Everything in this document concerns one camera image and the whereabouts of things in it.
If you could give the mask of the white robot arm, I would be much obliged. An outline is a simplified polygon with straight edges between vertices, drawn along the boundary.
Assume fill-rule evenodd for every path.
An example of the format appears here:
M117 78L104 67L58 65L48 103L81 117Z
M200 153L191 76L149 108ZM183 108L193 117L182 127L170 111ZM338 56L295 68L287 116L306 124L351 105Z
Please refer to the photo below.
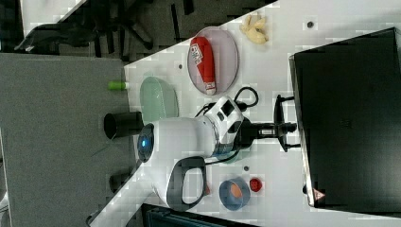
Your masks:
M221 97L203 115L148 123L139 134L137 149L141 169L152 180L155 193L169 208L186 211L199 202L183 199L185 175L197 168L205 180L207 158L249 148L255 139L276 138L283 149L290 148L286 134L294 132L297 125L285 121L285 101L277 97L272 123L251 122L242 114L246 105L228 96Z

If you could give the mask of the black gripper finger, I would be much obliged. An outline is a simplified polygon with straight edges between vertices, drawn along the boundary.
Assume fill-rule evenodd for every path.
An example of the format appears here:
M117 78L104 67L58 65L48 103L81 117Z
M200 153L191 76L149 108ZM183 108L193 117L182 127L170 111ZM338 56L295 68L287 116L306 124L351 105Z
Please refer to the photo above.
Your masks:
M275 138L275 139L279 139L279 138L284 138L286 137L286 134L277 134L277 133L264 133L262 131L257 131L252 138L253 139L266 139L266 138Z
M273 130L274 132L294 132L297 129L295 123L254 123L253 127L259 130Z

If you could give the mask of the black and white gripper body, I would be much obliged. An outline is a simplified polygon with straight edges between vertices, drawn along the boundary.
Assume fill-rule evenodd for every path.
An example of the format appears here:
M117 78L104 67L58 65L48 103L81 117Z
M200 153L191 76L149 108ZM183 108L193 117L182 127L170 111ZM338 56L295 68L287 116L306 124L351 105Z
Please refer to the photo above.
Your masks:
M229 96L223 96L205 116L212 122L217 140L212 156L227 155L234 149L235 137L244 121L244 115Z

